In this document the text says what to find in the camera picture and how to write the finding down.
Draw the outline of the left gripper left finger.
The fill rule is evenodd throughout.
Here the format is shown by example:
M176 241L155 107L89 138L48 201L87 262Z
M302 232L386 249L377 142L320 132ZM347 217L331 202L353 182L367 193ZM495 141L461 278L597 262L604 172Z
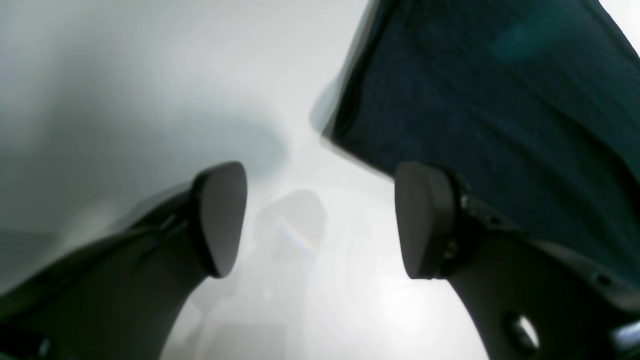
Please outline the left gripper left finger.
M188 297L237 260L248 198L241 162L130 227L43 267L1 296L3 360L157 360Z

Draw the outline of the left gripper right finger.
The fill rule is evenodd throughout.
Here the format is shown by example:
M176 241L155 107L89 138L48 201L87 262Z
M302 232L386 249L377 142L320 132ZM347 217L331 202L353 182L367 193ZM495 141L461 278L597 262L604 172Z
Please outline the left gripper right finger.
M492 360L637 360L639 290L470 196L454 173L402 162L398 238L413 280L447 280Z

